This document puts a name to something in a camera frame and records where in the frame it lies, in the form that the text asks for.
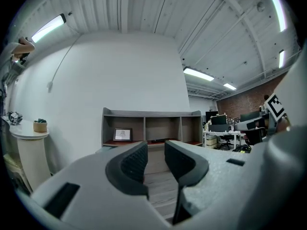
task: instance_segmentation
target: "rectangular light fixture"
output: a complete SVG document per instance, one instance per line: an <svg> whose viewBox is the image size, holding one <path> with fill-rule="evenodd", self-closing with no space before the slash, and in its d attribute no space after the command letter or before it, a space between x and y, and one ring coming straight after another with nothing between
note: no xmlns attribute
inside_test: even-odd
<svg viewBox="0 0 307 230"><path fill-rule="evenodd" d="M284 50L279 52L279 68L283 67L284 64Z"/></svg>
<svg viewBox="0 0 307 230"><path fill-rule="evenodd" d="M185 74L189 74L189 75L192 75L192 76L195 76L195 77L199 77L201 79L206 79L208 81L212 81L214 78L209 76L209 75L206 75L200 71L197 71L197 70L194 70L192 68L189 68L189 67L185 67L183 72Z"/></svg>
<svg viewBox="0 0 307 230"><path fill-rule="evenodd" d="M231 89L231 90L236 90L236 88L234 86L230 85L229 83L225 83L224 86Z"/></svg>
<svg viewBox="0 0 307 230"><path fill-rule="evenodd" d="M58 26L63 25L66 22L64 14L60 14L53 20L49 21L46 25L40 28L33 36L33 42L37 43L43 36L56 29Z"/></svg>
<svg viewBox="0 0 307 230"><path fill-rule="evenodd" d="M282 32L284 29L286 29L286 21L284 18L282 4L280 3L280 0L272 0L272 1L274 3L274 6L277 12L280 31Z"/></svg>

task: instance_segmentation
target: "white desk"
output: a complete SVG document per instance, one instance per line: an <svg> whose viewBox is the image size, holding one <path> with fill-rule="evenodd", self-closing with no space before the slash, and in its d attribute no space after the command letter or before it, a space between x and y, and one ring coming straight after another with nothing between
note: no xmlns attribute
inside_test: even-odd
<svg viewBox="0 0 307 230"><path fill-rule="evenodd" d="M10 126L10 133L17 138L18 152L28 182L34 191L47 180L50 175L48 168L44 138L49 135L47 132L38 133L33 131L33 122L22 120L18 125L12 125L8 117L2 119Z"/></svg>
<svg viewBox="0 0 307 230"><path fill-rule="evenodd" d="M229 131L229 132L213 132L213 131L204 131L204 147L207 146L207 135L213 136L234 136L234 148L236 148L236 136L239 136L239 143L241 145L241 138L245 135L240 131Z"/></svg>

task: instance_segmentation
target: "ceiling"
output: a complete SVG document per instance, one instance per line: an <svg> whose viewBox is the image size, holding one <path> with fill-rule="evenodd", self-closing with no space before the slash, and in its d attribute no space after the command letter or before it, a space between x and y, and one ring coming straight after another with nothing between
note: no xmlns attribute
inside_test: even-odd
<svg viewBox="0 0 307 230"><path fill-rule="evenodd" d="M262 12L257 10L259 2ZM156 33L174 38L183 68L215 77L209 82L186 75L189 96L200 98L232 95L225 83L240 92L268 81L286 72L298 52L292 23L287 21L288 28L279 32L272 0L28 0L11 23L8 41L31 37L61 13L67 23L40 40L28 62L78 33ZM282 49L286 59L295 56L279 69Z"/></svg>

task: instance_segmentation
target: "plant pot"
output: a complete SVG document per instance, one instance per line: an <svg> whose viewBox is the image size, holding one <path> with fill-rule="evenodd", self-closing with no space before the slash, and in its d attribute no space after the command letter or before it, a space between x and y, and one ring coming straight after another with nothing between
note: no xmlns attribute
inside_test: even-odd
<svg viewBox="0 0 307 230"><path fill-rule="evenodd" d="M35 132L47 132L47 123L33 122L33 130Z"/></svg>

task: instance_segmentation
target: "black rectangular slot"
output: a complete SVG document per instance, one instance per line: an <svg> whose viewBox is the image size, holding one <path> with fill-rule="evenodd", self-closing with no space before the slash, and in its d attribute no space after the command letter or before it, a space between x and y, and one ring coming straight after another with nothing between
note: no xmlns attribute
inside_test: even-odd
<svg viewBox="0 0 307 230"><path fill-rule="evenodd" d="M244 161L237 160L237 159L228 159L226 162L232 163L232 164L235 164L235 165L239 165L239 166L243 166L245 164Z"/></svg>
<svg viewBox="0 0 307 230"><path fill-rule="evenodd" d="M66 183L48 202L44 209L56 218L60 218L80 186Z"/></svg>

